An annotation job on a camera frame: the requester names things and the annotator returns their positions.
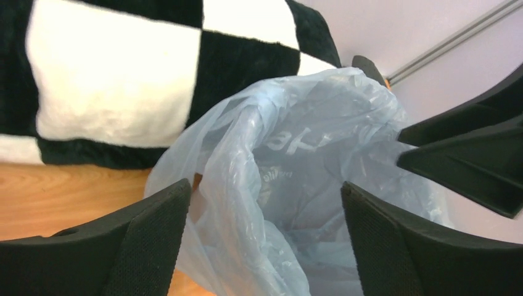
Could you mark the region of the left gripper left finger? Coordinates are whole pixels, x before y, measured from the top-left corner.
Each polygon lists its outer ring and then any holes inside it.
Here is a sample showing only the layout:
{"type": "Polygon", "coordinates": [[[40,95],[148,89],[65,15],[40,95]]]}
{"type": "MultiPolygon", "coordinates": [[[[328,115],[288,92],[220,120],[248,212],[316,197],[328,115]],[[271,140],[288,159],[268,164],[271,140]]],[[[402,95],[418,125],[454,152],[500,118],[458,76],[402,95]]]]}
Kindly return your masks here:
{"type": "Polygon", "coordinates": [[[2,295],[166,295],[192,186],[186,179],[53,236],[1,242],[2,295]]]}

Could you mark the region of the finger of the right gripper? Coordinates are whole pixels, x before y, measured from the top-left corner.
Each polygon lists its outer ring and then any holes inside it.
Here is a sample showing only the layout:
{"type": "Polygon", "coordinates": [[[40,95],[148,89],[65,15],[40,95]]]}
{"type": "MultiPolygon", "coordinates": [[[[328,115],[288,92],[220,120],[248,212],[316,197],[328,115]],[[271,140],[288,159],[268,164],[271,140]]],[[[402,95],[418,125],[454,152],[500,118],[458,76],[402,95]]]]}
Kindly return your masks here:
{"type": "Polygon", "coordinates": [[[488,91],[446,112],[403,129],[398,140],[420,147],[522,114],[522,66],[488,91]]]}
{"type": "Polygon", "coordinates": [[[404,152],[397,166],[513,219],[522,211],[522,116],[404,152]]]}

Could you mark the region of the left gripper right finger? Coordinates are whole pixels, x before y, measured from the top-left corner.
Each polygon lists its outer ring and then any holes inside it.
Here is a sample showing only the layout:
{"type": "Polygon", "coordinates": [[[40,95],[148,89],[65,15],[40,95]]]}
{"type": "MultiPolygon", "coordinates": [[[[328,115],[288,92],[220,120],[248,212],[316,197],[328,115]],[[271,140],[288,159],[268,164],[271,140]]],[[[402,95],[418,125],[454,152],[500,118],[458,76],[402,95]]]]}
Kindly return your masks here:
{"type": "Polygon", "coordinates": [[[355,184],[342,203],[365,295],[521,295],[522,246],[431,222],[355,184]]]}

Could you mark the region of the translucent blue plastic trash bag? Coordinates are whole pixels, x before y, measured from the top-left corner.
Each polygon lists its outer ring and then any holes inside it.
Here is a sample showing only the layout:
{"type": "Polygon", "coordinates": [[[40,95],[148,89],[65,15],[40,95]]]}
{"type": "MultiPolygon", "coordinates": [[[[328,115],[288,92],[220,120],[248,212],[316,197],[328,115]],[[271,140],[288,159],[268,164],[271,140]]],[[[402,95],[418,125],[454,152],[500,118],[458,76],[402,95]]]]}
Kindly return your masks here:
{"type": "Polygon", "coordinates": [[[361,70],[255,83],[186,129],[144,190],[200,174],[176,266],[217,295],[361,295],[340,189],[450,225],[445,194],[396,166],[404,108],[361,70]]]}

